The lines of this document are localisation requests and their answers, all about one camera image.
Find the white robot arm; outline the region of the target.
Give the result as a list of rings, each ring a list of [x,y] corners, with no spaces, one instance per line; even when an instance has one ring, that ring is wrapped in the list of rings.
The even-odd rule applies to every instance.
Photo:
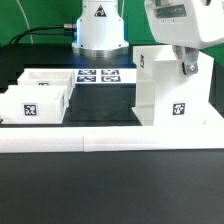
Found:
[[[198,72],[199,51],[224,43],[224,0],[144,0],[153,38],[173,47],[187,75]],[[75,53],[108,57],[128,47],[118,0],[82,0]]]

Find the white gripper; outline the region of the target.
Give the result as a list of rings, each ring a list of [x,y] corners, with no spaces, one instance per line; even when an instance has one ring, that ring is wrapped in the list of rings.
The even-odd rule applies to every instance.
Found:
[[[198,49],[224,42],[223,0],[145,0],[144,6],[155,41],[173,45],[185,75],[198,72]]]

